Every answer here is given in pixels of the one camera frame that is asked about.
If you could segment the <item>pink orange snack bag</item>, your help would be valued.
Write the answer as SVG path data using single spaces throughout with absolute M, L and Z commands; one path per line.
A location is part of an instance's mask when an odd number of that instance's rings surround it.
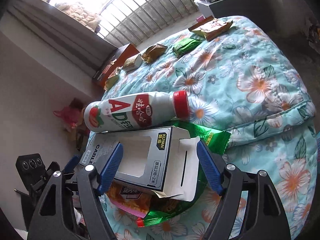
M 163 206 L 156 195 L 114 182 L 106 194 L 113 205 L 139 218 L 146 217 L 151 211 L 161 210 Z

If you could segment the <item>grey cable box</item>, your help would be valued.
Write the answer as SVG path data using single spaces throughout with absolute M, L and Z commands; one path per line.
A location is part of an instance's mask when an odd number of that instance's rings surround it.
M 94 165 L 100 156 L 122 144 L 117 182 L 158 198 L 191 202 L 197 187 L 199 141 L 199 137 L 192 138 L 186 129 L 175 126 L 97 133 L 88 142 L 80 165 Z

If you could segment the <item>white red yogurt bottle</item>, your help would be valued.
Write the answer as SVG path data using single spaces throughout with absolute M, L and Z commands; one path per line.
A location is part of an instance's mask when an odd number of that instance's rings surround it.
M 94 133 L 134 131 L 188 117 L 188 94 L 184 90 L 109 98 L 90 103 L 83 112 L 87 128 Z

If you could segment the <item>floral quilt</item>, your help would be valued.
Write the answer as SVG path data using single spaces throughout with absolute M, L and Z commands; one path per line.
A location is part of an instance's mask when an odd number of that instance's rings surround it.
M 243 171 L 269 174 L 296 239 L 316 188 L 316 109 L 277 45 L 248 18 L 227 20 L 232 22 L 229 31 L 180 58 L 173 46 L 195 34 L 184 29 L 164 38 L 167 51 L 158 60 L 121 73 L 103 98 L 186 91 L 193 124 L 231 134 L 224 160 Z

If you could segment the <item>small cake box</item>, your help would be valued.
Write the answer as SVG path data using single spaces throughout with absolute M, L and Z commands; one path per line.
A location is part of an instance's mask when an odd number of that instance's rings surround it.
M 124 62 L 122 70 L 124 72 L 131 72 L 139 68 L 142 63 L 143 63 L 143 59 L 141 57 L 141 54 L 133 55 L 132 57 L 128 58 Z

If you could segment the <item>green wrapper on bed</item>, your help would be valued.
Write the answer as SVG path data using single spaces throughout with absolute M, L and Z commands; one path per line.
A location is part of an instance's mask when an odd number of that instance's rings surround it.
M 180 58 L 194 50 L 201 43 L 202 40 L 197 40 L 194 38 L 184 38 L 174 44 L 172 51 L 178 58 Z

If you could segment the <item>gold wrapper on bed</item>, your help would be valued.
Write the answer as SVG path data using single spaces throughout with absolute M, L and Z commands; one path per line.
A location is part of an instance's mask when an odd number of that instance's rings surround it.
M 161 55 L 165 53 L 167 50 L 167 46 L 163 44 L 154 44 L 150 46 L 144 53 L 142 54 L 142 59 L 146 63 L 153 63 L 156 61 Z

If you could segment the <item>left grey curtain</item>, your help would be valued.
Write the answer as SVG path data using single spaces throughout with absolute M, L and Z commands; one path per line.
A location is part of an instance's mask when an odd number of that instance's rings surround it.
M 8 12 L 93 77 L 117 47 L 43 0 L 10 0 Z

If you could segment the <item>brown yellow snack bag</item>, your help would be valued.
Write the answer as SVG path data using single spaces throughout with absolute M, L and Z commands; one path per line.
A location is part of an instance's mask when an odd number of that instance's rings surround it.
M 232 20 L 224 21 L 219 18 L 210 16 L 198 22 L 197 24 L 192 25 L 190 28 L 188 28 L 188 30 L 201 37 L 204 37 L 207 41 L 211 41 L 219 35 L 228 31 L 232 24 Z

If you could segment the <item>grey cabinet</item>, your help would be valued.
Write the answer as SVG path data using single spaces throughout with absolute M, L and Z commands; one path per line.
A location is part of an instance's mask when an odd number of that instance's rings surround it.
M 267 0 L 218 0 L 211 3 L 195 0 L 194 3 L 205 18 L 245 16 L 263 31 L 275 28 L 274 13 Z

